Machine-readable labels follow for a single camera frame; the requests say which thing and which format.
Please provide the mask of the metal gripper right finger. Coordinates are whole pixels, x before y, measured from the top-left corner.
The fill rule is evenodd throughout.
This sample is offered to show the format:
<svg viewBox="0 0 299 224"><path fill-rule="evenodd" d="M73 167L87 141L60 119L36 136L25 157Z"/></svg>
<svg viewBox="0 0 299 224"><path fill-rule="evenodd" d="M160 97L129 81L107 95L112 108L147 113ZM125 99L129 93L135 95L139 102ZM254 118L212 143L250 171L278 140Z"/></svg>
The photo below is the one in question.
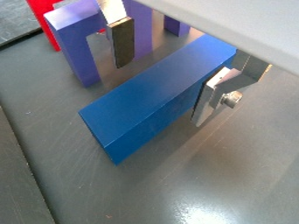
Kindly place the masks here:
<svg viewBox="0 0 299 224"><path fill-rule="evenodd" d="M259 82L271 65L262 59L238 50L231 67L223 67L207 80L191 116L200 127L219 105L235 108L243 94L239 89Z"/></svg>

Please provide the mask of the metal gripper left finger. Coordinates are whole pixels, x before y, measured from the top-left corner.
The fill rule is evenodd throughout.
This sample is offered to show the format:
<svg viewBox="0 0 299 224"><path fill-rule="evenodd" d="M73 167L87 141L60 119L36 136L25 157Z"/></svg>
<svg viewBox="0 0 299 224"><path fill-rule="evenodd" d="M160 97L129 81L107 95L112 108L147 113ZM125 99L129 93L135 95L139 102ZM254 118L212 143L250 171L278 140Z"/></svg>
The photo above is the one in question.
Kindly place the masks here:
<svg viewBox="0 0 299 224"><path fill-rule="evenodd" d="M135 20L127 15L123 0L96 0L107 20L107 37L115 65L124 67L135 57Z"/></svg>

